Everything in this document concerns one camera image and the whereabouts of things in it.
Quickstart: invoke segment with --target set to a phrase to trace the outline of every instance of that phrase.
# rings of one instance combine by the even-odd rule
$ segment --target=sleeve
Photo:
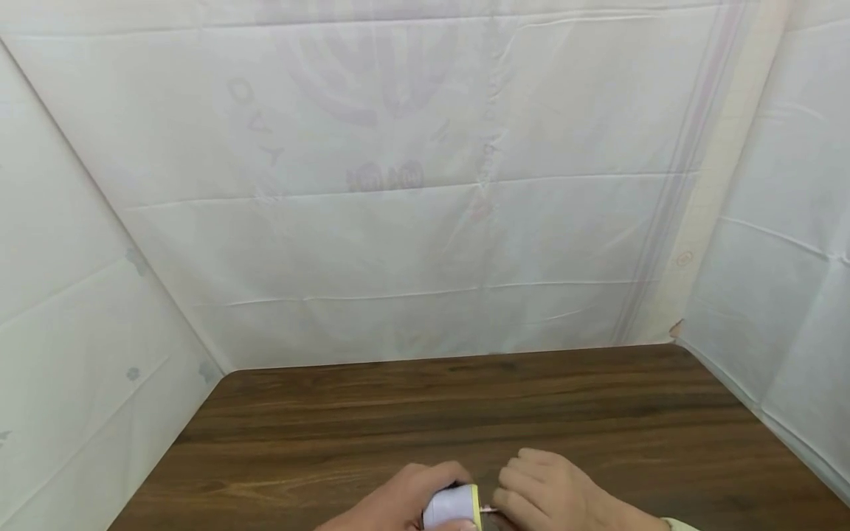
[[[699,531],[697,528],[690,527],[687,523],[679,522],[672,518],[661,518],[661,520],[670,524],[671,531]]]

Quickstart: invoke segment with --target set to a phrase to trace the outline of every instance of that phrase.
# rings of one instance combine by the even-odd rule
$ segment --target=white tape roll
[[[479,531],[481,513],[479,512],[478,485],[461,485],[439,491],[422,513],[422,525],[433,529],[451,520],[471,520]]]

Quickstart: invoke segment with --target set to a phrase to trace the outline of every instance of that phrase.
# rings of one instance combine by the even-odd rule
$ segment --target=white cloth backdrop
[[[0,528],[104,529],[221,372],[0,45]]]
[[[848,13],[799,4],[6,0],[0,528],[105,528],[218,367],[663,341],[701,262],[684,341],[846,477]]]
[[[757,5],[8,0],[2,31],[230,370],[632,342]]]
[[[850,500],[850,3],[798,3],[683,340]]]

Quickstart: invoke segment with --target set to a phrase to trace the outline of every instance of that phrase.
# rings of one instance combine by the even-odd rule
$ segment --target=wood grain
[[[236,372],[110,529],[310,530],[412,461],[457,459],[489,495],[524,446],[703,531],[850,529],[850,509],[673,346]]]

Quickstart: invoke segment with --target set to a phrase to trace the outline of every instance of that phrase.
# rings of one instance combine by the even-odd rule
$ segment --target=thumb
[[[428,531],[479,531],[479,529],[475,527],[475,522],[472,520],[452,520],[441,523],[436,528],[430,528]]]

